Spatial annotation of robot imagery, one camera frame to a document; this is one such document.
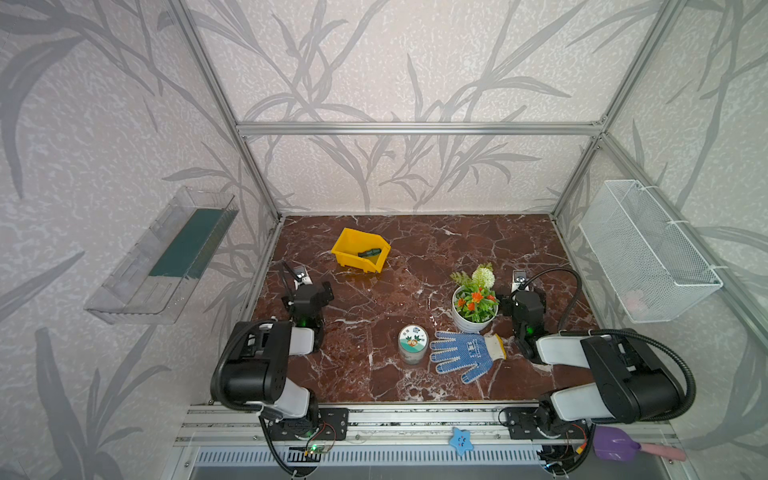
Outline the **green black screwdriver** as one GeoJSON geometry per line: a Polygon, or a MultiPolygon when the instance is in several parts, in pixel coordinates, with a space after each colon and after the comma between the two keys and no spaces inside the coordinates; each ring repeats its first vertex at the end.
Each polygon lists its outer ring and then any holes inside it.
{"type": "Polygon", "coordinates": [[[380,248],[373,248],[369,250],[365,250],[363,252],[359,252],[358,256],[360,258],[372,258],[379,256],[382,253],[382,250],[380,248]]]}

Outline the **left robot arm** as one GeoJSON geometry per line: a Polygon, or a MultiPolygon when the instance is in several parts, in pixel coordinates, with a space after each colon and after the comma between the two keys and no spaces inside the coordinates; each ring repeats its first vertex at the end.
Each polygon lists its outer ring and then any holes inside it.
{"type": "Polygon", "coordinates": [[[273,441],[344,440],[349,410],[320,407],[311,389],[288,377],[292,357],[320,351],[323,308],[333,299],[327,281],[301,284],[283,297],[288,320],[237,323],[212,375],[212,399],[230,410],[257,413],[273,441]]]}

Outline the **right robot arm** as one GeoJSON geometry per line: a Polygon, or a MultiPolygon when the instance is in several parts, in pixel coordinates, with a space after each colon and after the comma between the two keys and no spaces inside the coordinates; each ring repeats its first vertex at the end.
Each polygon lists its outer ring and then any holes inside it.
{"type": "Polygon", "coordinates": [[[543,395],[535,407],[508,407],[501,425],[513,439],[561,438],[589,423],[657,422],[686,413],[696,398],[692,370],[676,352],[632,329],[548,333],[540,290],[501,297],[520,353],[533,364],[587,370],[592,381],[543,395]]]}

